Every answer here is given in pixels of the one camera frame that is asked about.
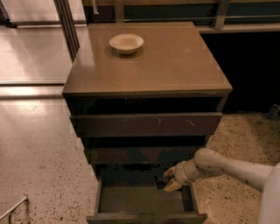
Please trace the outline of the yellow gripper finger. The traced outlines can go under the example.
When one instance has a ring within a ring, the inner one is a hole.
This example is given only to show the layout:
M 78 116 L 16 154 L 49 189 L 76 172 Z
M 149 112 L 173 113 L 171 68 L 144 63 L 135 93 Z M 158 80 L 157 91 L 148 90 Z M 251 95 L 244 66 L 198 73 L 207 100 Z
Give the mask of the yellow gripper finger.
M 178 183 L 174 178 L 172 178 L 168 184 L 164 187 L 164 190 L 168 193 L 177 191 L 182 185 Z
M 171 179 L 174 177 L 174 172 L 175 172 L 175 167 L 171 167 L 169 168 L 164 174 L 163 174 L 163 177 L 165 179 Z

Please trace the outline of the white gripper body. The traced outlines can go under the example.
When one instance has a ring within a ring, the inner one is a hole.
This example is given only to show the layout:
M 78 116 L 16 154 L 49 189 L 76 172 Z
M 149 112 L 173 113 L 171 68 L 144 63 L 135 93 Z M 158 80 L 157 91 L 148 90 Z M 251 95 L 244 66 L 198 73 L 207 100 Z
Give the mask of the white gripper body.
M 188 186 L 198 178 L 197 166 L 194 160 L 182 161 L 175 165 L 175 180 L 182 186 Z

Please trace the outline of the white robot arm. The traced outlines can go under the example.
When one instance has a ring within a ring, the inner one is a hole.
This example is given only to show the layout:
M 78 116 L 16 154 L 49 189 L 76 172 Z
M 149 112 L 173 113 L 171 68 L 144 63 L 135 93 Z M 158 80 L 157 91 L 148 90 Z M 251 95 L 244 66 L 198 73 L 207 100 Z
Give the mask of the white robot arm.
M 164 187 L 173 192 L 189 186 L 197 179 L 208 179 L 223 174 L 262 193 L 258 224 L 280 224 L 280 164 L 274 166 L 231 159 L 209 148 L 201 148 L 194 158 L 169 168 L 163 177 Z

